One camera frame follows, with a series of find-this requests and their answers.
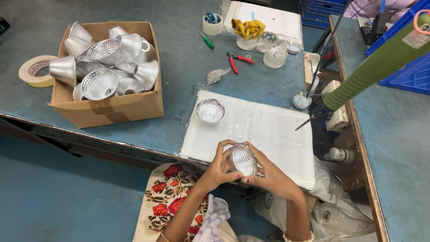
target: green screwdriver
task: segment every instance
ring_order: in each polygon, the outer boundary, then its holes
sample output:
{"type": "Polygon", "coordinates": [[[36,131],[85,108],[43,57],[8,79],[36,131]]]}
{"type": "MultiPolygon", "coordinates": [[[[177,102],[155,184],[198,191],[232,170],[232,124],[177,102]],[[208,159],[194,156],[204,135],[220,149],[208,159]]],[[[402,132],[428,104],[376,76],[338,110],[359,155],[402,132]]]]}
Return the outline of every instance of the green screwdriver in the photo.
{"type": "Polygon", "coordinates": [[[208,44],[209,48],[211,48],[211,49],[215,48],[215,46],[208,40],[208,38],[206,38],[202,33],[200,33],[200,35],[205,40],[206,44],[208,44]]]}

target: red pliers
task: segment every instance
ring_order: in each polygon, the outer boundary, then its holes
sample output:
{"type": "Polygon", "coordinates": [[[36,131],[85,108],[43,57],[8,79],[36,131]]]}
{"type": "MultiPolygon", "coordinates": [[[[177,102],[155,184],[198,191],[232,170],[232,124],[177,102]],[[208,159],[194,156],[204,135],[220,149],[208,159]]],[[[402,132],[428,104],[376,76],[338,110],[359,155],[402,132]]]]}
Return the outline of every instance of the red pliers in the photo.
{"type": "Polygon", "coordinates": [[[234,60],[233,60],[233,58],[238,59],[238,60],[243,60],[243,61],[246,61],[246,62],[248,62],[248,63],[254,64],[254,61],[253,61],[253,60],[248,59],[248,58],[245,58],[245,57],[243,57],[243,56],[235,55],[235,54],[233,54],[233,53],[230,53],[230,51],[229,51],[229,52],[227,52],[227,55],[228,55],[228,58],[229,58],[228,60],[230,61],[231,68],[233,69],[233,71],[234,71],[234,73],[235,73],[235,74],[237,74],[237,73],[239,73],[239,72],[237,71],[236,66],[234,65],[234,60]]]}

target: blue tape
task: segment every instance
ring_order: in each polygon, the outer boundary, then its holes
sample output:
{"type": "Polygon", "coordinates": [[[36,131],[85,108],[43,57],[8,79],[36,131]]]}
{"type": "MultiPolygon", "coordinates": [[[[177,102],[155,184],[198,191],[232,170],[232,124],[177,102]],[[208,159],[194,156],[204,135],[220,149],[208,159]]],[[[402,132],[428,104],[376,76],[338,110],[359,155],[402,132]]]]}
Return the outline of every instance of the blue tape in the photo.
{"type": "Polygon", "coordinates": [[[221,17],[216,13],[207,12],[205,15],[205,21],[209,24],[218,24],[221,22],[221,17]]]}

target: bracelet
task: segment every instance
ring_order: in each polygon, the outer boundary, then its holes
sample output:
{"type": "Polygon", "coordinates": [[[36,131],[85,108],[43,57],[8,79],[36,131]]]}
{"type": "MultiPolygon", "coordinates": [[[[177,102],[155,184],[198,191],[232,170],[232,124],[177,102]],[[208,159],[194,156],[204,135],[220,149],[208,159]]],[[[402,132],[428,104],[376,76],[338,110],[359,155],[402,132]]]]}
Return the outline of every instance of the bracelet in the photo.
{"type": "Polygon", "coordinates": [[[161,232],[161,236],[163,237],[164,240],[166,240],[167,242],[170,242],[168,239],[166,239],[163,235],[163,233],[161,232]]]}
{"type": "Polygon", "coordinates": [[[282,236],[284,237],[285,242],[312,242],[313,239],[315,238],[315,236],[313,236],[312,231],[310,232],[310,239],[304,240],[304,241],[292,241],[290,239],[287,239],[287,237],[285,237],[285,233],[283,233],[282,236]]]}

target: woman's right hand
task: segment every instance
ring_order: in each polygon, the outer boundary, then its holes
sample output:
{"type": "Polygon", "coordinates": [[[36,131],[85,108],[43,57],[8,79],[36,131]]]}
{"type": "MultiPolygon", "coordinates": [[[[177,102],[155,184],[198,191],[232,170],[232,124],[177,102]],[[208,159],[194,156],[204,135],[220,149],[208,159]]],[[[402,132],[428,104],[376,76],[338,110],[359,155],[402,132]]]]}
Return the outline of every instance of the woman's right hand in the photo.
{"type": "Polygon", "coordinates": [[[282,172],[275,164],[273,164],[263,152],[259,151],[249,142],[244,142],[243,144],[248,145],[249,149],[254,153],[258,162],[263,167],[261,173],[265,176],[265,178],[247,176],[243,178],[244,183],[259,186],[276,196],[287,200],[303,198],[303,192],[295,182],[285,175],[285,173],[282,172]]]}

